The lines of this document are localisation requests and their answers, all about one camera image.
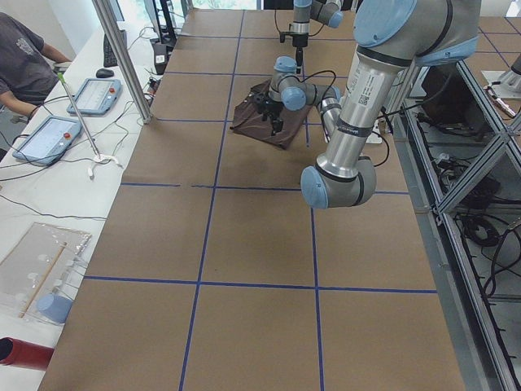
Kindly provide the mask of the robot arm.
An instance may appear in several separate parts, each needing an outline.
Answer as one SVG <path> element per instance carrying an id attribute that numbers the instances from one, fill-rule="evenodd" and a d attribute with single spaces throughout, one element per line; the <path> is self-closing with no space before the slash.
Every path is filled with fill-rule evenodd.
<path id="1" fill-rule="evenodd" d="M 358 63 L 344 94 L 301 81 L 299 61 L 276 59 L 268 92 L 273 107 L 316 107 L 330 137 L 326 151 L 301 174 L 310 207 L 356 206 L 374 194 L 374 165 L 361 152 L 396 75 L 411 64 L 450 64 L 471 56 L 480 9 L 479 1 L 364 1 L 353 30 Z"/>
<path id="2" fill-rule="evenodd" d="M 309 41 L 309 24 L 311 20 L 336 29 L 344 19 L 343 1 L 294 1 L 293 21 L 290 23 L 288 35 L 296 49 L 296 73 L 300 74 L 304 62 L 304 48 Z"/>

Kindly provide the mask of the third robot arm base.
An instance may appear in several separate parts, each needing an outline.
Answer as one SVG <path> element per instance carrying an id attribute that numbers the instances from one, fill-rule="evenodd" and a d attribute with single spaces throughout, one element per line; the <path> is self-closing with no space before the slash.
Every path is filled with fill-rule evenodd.
<path id="1" fill-rule="evenodd" d="M 486 89 L 499 99 L 520 99 L 520 56 L 507 71 L 482 71 Z"/>

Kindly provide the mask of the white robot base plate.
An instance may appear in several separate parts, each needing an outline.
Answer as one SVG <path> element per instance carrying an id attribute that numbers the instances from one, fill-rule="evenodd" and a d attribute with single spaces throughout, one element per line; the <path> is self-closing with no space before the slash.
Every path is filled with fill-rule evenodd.
<path id="1" fill-rule="evenodd" d="M 376 121 L 366 142 L 368 144 L 380 144 L 383 142 L 383 135 L 386 132 L 386 125 L 383 121 Z"/>

